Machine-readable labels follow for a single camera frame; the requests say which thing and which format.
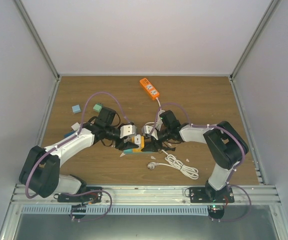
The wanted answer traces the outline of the green charger plug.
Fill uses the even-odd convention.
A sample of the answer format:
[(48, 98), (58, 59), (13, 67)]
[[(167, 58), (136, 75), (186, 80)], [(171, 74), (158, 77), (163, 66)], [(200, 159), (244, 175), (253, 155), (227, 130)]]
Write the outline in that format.
[(103, 104), (102, 103), (96, 103), (94, 106), (93, 106), (93, 111), (99, 113), (103, 108)]

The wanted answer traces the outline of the orange power socket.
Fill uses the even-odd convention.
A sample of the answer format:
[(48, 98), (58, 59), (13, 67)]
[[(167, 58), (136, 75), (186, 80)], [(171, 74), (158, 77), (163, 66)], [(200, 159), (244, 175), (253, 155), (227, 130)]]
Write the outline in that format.
[(153, 84), (147, 79), (142, 78), (139, 80), (140, 86), (151, 97), (152, 100), (157, 100), (160, 96), (159, 91), (153, 86)]

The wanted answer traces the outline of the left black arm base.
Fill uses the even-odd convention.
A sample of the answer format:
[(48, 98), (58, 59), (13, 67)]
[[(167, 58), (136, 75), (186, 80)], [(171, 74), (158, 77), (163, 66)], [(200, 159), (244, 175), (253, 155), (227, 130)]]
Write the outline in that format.
[(95, 204), (101, 202), (102, 190), (100, 186), (86, 186), (73, 195), (56, 193), (54, 199), (59, 203)]

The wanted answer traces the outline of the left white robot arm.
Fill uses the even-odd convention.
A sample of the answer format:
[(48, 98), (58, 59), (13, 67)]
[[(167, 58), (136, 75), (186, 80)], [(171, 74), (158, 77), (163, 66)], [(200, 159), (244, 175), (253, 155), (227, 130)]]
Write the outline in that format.
[(113, 126), (115, 114), (110, 108), (102, 110), (63, 140), (47, 147), (31, 148), (19, 176), (20, 183), (25, 185), (26, 197), (47, 198), (59, 193), (69, 195), (76, 202), (83, 201), (87, 195), (83, 180), (74, 175), (61, 175), (60, 168), (80, 151), (103, 140), (112, 141), (120, 151), (136, 149), (138, 146), (130, 140), (137, 134), (136, 126), (133, 122)]

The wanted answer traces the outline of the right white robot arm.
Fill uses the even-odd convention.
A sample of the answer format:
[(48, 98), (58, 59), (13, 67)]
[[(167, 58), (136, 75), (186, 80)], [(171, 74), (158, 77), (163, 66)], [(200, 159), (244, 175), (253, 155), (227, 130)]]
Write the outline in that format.
[(206, 144), (215, 166), (205, 183), (205, 196), (212, 203), (219, 201), (228, 193), (228, 183), (233, 172), (244, 162), (249, 151), (246, 142), (227, 121), (215, 125), (181, 124), (171, 110), (161, 113), (160, 118), (164, 129), (158, 130), (155, 123), (142, 127), (143, 135), (150, 138), (142, 151), (165, 150), (163, 143), (169, 140)]

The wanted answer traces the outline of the light blue charger plug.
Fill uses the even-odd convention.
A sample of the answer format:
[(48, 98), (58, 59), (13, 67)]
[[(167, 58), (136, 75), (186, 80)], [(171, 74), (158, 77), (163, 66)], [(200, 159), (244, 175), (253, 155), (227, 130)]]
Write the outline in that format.
[(79, 105), (72, 106), (72, 113), (73, 114), (78, 114), (80, 112), (81, 112), (81, 107)]

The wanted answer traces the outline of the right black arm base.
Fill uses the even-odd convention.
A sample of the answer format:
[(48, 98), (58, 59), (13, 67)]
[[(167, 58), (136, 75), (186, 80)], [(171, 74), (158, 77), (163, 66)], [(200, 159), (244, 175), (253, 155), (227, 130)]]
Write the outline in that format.
[(224, 186), (221, 190), (213, 189), (208, 183), (205, 186), (191, 186), (184, 191), (191, 203), (225, 204), (234, 203), (231, 189)]

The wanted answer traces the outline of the yellow socket cube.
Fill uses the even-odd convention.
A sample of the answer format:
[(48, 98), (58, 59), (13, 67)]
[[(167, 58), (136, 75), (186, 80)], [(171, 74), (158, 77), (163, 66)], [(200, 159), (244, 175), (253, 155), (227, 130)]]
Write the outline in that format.
[(144, 137), (142, 138), (142, 142), (141, 144), (138, 144), (138, 148), (137, 149), (142, 149), (145, 146), (145, 141), (144, 141)]

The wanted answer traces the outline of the blue power socket cube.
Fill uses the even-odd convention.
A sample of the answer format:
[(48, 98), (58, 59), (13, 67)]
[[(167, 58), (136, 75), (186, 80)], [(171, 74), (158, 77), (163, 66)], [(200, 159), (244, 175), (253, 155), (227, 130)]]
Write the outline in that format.
[(67, 137), (69, 137), (69, 136), (73, 135), (74, 133), (75, 133), (74, 131), (72, 131), (72, 132), (69, 132), (69, 133), (67, 133), (67, 134), (65, 134), (65, 135), (64, 135), (64, 138), (67, 138)]

